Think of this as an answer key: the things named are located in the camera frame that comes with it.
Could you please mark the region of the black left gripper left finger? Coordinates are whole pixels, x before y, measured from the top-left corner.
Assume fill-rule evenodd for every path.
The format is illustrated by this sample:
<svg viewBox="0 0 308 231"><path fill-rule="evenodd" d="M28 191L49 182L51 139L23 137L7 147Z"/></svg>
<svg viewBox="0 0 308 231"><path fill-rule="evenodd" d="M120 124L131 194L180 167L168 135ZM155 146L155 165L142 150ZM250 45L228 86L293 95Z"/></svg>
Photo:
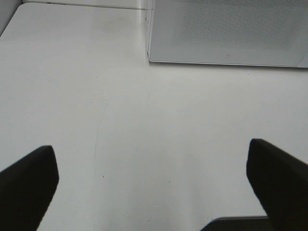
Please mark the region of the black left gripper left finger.
<svg viewBox="0 0 308 231"><path fill-rule="evenodd" d="M41 146L0 173L0 229L38 229L57 189L53 147Z"/></svg>

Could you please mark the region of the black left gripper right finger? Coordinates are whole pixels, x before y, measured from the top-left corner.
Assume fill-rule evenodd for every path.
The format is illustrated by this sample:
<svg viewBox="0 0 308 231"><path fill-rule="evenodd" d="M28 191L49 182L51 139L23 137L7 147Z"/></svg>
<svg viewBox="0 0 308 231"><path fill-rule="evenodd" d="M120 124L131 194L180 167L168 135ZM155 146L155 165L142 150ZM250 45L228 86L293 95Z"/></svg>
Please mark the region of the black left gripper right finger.
<svg viewBox="0 0 308 231"><path fill-rule="evenodd" d="M276 231L308 229L306 163L263 139L252 139L246 175Z"/></svg>

